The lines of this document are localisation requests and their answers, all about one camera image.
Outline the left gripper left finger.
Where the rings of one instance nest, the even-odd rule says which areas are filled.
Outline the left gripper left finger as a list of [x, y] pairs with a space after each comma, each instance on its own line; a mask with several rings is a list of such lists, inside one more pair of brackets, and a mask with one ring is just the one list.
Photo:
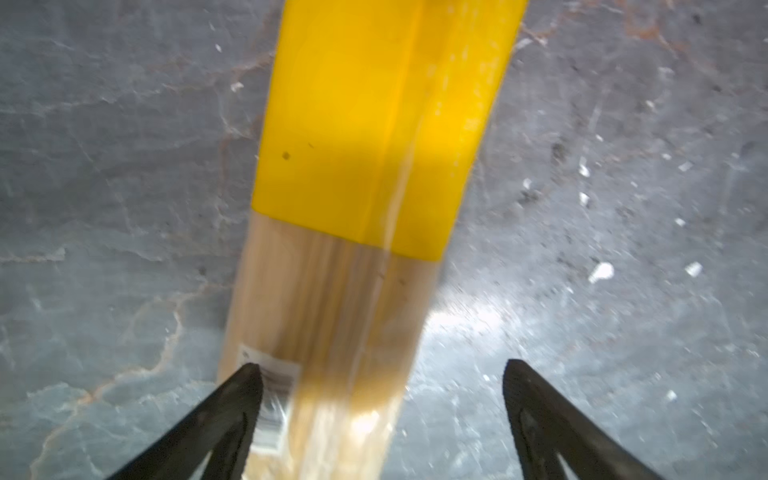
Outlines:
[[260, 366], [247, 363], [113, 479], [240, 479], [264, 393]]

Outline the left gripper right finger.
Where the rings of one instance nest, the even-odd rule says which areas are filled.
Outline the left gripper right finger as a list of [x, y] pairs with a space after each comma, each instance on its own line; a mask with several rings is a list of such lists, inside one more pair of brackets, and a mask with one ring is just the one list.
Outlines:
[[525, 479], [658, 479], [528, 363], [507, 361], [502, 393]]

